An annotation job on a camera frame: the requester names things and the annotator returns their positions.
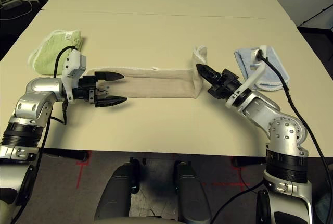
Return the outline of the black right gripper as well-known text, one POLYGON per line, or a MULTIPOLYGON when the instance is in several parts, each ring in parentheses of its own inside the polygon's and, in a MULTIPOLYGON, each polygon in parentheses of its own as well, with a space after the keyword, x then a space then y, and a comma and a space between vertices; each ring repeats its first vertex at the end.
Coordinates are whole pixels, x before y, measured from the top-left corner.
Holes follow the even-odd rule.
POLYGON ((208 93, 216 99, 228 99, 241 86, 238 81, 239 76, 228 69, 218 73, 204 64, 196 64, 196 68, 198 73, 212 85, 208 93))

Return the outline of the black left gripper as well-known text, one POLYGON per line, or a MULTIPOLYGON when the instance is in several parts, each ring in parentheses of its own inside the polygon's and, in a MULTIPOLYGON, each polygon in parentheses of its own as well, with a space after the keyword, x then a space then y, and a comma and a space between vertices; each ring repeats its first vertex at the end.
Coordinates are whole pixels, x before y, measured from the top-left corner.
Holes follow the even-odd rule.
POLYGON ((127 100, 121 96, 106 96, 108 92, 97 87, 99 80, 116 81, 123 79, 120 73, 110 71, 95 71, 94 75, 79 78, 78 87, 75 88, 75 99, 82 99, 95 107, 111 107, 127 100))

